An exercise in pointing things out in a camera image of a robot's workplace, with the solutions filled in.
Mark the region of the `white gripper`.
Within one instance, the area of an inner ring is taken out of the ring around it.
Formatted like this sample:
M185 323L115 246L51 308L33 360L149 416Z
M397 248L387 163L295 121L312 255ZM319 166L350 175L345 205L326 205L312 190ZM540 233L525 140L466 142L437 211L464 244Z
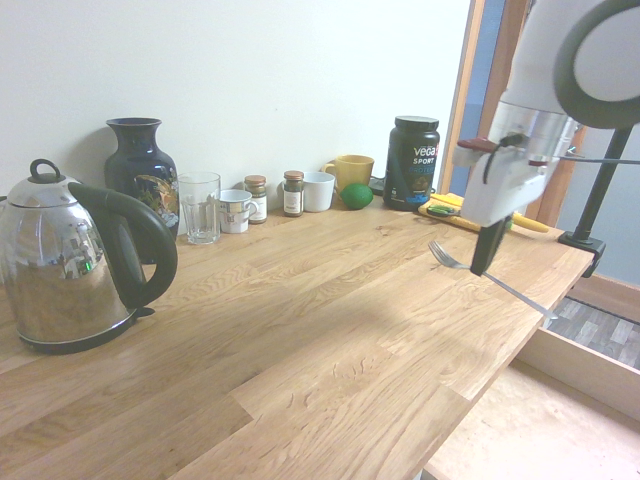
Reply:
M505 137L494 143L486 138L460 140L455 147L457 165L475 166L467 185L461 216L482 228L470 271L483 275L490 267L514 211L539 198L551 168L546 161L526 156L526 137Z

